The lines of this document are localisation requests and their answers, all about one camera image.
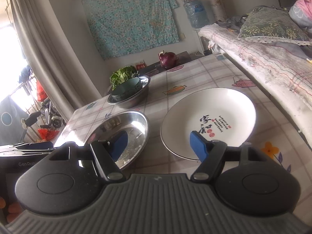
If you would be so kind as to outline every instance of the green pillow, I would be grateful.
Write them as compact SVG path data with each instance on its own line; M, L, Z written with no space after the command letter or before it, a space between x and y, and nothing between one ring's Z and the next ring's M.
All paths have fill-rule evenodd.
M241 27L239 39L256 43L282 41L302 46L312 40L297 26L286 11L256 7Z

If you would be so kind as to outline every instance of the lace trim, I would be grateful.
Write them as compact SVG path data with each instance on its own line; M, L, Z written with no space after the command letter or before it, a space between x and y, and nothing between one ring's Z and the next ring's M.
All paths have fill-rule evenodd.
M271 37L271 36L252 36L252 37L245 37L245 38L239 38L240 40L245 40L248 42L255 42L255 43L272 43L275 41L281 41L281 42L287 42L287 43L293 43L300 46L310 46L312 45L312 40L310 41L303 41L303 40L290 40L286 38L281 37Z

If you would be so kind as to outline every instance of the white plate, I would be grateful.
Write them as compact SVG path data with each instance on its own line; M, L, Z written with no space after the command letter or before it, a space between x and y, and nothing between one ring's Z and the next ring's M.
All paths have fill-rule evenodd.
M255 107L243 93L227 88L197 91L177 102L166 114L160 137L166 148L184 159L198 160L190 146L190 133L238 147L251 134Z

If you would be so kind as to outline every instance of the red onion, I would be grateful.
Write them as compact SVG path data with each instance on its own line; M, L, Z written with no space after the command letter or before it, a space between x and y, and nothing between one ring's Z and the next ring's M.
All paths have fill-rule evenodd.
M160 65L164 69L170 69L173 68L177 65L177 56L173 52L169 53L164 53L165 51L162 51L159 53L159 60L160 60Z

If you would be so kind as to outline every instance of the leafy green vegetable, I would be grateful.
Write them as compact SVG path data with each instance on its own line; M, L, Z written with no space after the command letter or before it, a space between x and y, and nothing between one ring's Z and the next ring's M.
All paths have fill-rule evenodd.
M123 82L136 77L138 72L134 66L127 66L118 69L110 76L110 83L113 85L113 90Z

